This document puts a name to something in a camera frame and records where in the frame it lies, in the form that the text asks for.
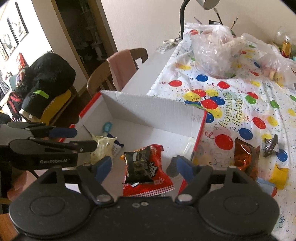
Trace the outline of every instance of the lamp head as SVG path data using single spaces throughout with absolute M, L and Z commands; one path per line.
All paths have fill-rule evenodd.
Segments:
M 202 6 L 205 10 L 210 10 L 215 7 L 220 0 L 197 0 L 197 2 Z

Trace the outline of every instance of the sauce bottle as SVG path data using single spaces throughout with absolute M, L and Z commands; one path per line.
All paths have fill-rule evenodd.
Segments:
M 291 50 L 292 50 L 291 39 L 288 36 L 286 36 L 286 39 L 283 42 L 283 48 L 281 50 L 281 54 L 285 58 L 290 58 Z

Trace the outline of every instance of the green tag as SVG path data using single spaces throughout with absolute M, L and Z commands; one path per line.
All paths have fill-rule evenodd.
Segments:
M 48 98 L 49 98 L 49 95 L 46 94 L 46 93 L 45 93 L 44 91 L 42 91 L 42 90 L 36 90 L 36 91 L 34 91 L 34 93 L 43 96 L 45 99 L 48 99 Z

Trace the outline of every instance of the lamp arm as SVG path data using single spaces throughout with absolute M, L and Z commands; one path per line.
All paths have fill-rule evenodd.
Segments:
M 181 39 L 183 39 L 183 32 L 184 32 L 184 26 L 185 26 L 184 12 L 185 12 L 185 8 L 186 8 L 187 4 L 189 3 L 189 1 L 190 0 L 184 0 L 184 2 L 182 3 L 182 6 L 180 8 Z

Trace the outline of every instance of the picture frame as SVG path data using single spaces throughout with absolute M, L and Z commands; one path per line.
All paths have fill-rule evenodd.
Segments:
M 8 56 L 8 54 L 7 54 L 7 52 L 6 52 L 5 48 L 4 48 L 1 40 L 0 40 L 0 52 L 1 52 L 2 57 L 4 58 L 4 60 L 7 61 L 9 59 L 9 56 Z
M 15 2 L 15 8 L 14 10 L 10 13 L 9 17 L 9 26 L 11 28 L 11 31 L 13 32 L 16 40 L 18 42 L 21 42 L 24 37 L 27 36 L 29 33 L 27 26 L 24 22 L 24 19 L 22 17 L 22 14 L 20 12 L 20 8 L 18 6 L 18 3 Z
M 14 36 L 14 33 L 11 31 L 9 19 L 0 22 L 0 41 L 2 42 L 7 55 L 11 56 L 18 46 L 18 41 Z

